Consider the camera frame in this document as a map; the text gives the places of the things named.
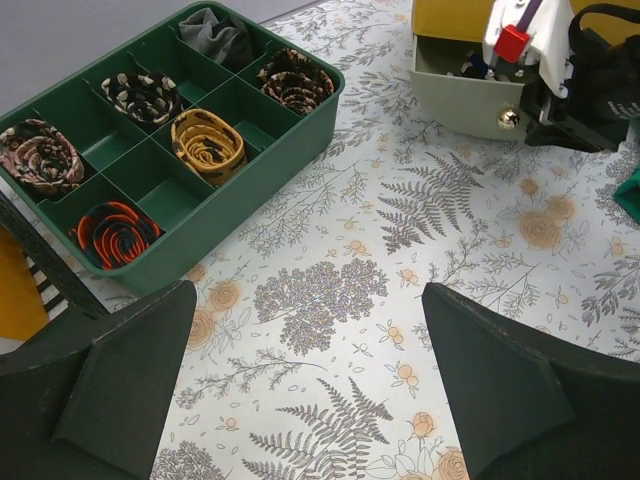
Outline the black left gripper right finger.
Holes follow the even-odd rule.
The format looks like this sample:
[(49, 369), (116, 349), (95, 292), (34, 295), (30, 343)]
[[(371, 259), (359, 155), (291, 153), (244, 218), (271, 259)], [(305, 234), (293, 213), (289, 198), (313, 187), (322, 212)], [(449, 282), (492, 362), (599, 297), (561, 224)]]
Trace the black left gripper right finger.
[(440, 283), (426, 285), (422, 304), (471, 478), (638, 478), (638, 364)]

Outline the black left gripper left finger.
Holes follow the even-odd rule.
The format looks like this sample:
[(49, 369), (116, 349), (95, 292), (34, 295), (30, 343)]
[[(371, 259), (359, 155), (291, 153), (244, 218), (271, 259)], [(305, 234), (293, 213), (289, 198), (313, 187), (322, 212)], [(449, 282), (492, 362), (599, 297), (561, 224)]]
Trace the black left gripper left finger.
[(97, 319), (69, 308), (2, 355), (2, 478), (149, 478), (196, 300), (178, 281)]

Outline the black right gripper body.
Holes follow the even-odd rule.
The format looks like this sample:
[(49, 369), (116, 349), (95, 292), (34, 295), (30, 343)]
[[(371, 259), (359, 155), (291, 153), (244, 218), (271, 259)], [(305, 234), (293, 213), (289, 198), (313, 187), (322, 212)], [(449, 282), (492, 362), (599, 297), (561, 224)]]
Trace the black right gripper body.
[(615, 152), (639, 117), (639, 34), (617, 45), (581, 27), (582, 17), (600, 14), (639, 23), (633, 6), (594, 4), (580, 10), (567, 27), (570, 78), (564, 99), (541, 79), (526, 85), (520, 109), (529, 117), (524, 143), (557, 146), (586, 153)]

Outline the orange plastic folder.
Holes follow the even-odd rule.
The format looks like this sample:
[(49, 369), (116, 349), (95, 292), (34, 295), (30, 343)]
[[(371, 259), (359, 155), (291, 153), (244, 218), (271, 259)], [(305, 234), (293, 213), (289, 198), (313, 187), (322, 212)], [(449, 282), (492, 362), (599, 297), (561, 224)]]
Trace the orange plastic folder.
[(24, 252), (1, 227), (1, 337), (26, 341), (49, 321)]

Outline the cream cylindrical drawer box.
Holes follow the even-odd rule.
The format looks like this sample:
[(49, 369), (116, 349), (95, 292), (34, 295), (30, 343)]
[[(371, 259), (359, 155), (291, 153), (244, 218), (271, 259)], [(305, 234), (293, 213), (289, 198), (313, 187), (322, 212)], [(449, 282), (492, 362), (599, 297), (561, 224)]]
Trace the cream cylindrical drawer box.
[[(443, 126), (478, 138), (524, 143), (529, 117), (520, 99), (524, 87), (541, 77), (536, 65), (519, 68), (501, 61), (495, 72), (484, 62), (482, 42), (493, 2), (415, 2), (411, 83), (419, 104)], [(639, 9), (635, 1), (568, 2), (574, 17), (594, 4)], [(610, 45), (639, 34), (639, 23), (600, 14), (583, 16), (581, 27)]]

